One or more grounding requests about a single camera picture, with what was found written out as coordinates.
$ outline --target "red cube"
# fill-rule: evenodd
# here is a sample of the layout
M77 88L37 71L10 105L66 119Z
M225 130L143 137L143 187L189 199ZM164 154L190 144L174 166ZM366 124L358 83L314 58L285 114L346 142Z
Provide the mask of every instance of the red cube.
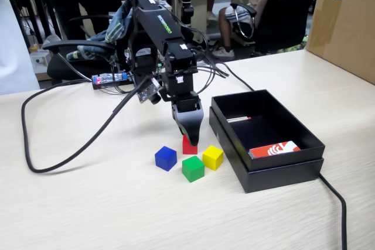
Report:
M182 153L184 155L196 155L198 154L198 146L192 146L186 135L182 138Z

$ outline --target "robotic arm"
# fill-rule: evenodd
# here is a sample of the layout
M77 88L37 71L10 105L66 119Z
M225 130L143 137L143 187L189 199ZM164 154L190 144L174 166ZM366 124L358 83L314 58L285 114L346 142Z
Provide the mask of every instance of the robotic arm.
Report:
M196 146L203 119L202 105L193 89L193 74L197 73L196 58L186 46L185 37L165 7L158 5L155 0L132 1L134 30L128 46L132 53L134 82L137 85L146 75L154 74L162 86L159 90L161 97L158 93L149 93L147 98L153 104L161 98L170 101L173 119L181 133L186 134L190 143ZM143 48L150 48L151 55L137 57L137 51ZM158 51L165 58L161 67L158 66ZM150 81L144 90L149 91L151 84Z

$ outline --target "brown cardboard box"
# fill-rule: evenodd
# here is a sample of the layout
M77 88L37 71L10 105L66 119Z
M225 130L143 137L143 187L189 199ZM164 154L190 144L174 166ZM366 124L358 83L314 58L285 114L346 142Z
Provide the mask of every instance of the brown cardboard box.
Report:
M375 84L375 0L317 0L307 49Z

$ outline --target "black mesh chair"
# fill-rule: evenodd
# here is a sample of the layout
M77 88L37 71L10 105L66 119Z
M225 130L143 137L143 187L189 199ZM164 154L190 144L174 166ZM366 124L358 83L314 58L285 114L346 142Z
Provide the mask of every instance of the black mesh chair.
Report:
M78 18L74 18L72 20L82 20L82 19L91 19L91 18L111 18L108 15L89 15L89 16L82 16ZM120 44L116 46L111 44L106 44L104 42L94 42L95 46L101 47L106 49L110 53L117 52L117 56L120 62L125 62L125 55L124 50L127 47L127 38L121 41ZM93 45L93 42L88 40L63 40L59 42L57 47L53 47L50 49L55 55L51 58L48 67L47 67L47 74L53 80L75 80L80 79L81 77L76 74L70 67L63 61L60 57L66 57L66 55L70 52L77 50L78 45ZM91 77L96 74L101 73L110 73L111 66L106 60L82 60L82 61L75 61L71 63L71 65L83 74L86 77Z
M309 7L313 0L259 0L256 9L241 3L251 16L251 24L233 23L233 32L246 42L255 42L257 52L289 48L302 42Z

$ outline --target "open box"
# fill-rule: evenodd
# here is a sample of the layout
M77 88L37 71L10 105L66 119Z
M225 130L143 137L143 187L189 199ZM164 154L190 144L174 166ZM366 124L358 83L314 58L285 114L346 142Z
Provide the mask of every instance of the open box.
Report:
M251 117L228 123L227 119ZM267 90L212 98L210 125L246 192L313 180L324 144ZM301 150L253 158L250 149L293 141Z

